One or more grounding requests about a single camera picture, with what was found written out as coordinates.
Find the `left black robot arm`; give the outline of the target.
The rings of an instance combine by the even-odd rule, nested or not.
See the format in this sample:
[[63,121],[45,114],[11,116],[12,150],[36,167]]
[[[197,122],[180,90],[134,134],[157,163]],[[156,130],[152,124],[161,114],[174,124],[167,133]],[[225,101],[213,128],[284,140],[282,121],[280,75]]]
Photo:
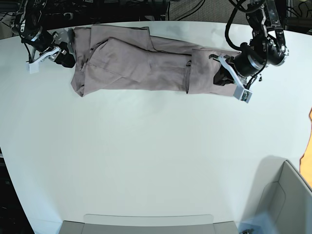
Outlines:
[[[243,85],[249,89],[266,66],[282,65],[289,51],[274,0],[251,0],[247,8],[243,7],[243,0],[231,0],[230,3],[234,9],[226,24],[225,39],[231,48],[240,53],[235,57],[226,56],[225,61],[238,77],[243,80],[250,77]],[[238,11],[246,14],[253,30],[250,42],[244,42],[240,46],[234,45],[229,37],[231,24]]]

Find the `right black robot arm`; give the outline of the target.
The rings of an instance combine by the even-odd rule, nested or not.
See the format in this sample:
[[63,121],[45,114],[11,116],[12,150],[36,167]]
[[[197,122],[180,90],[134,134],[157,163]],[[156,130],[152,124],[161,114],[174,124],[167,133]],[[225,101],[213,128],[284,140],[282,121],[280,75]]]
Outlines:
[[58,33],[50,34],[41,25],[40,19],[47,3],[46,0],[23,0],[12,25],[13,33],[20,37],[26,47],[27,66],[31,74],[39,71],[39,64],[45,59],[65,68],[73,68],[76,63],[68,43],[57,43]]

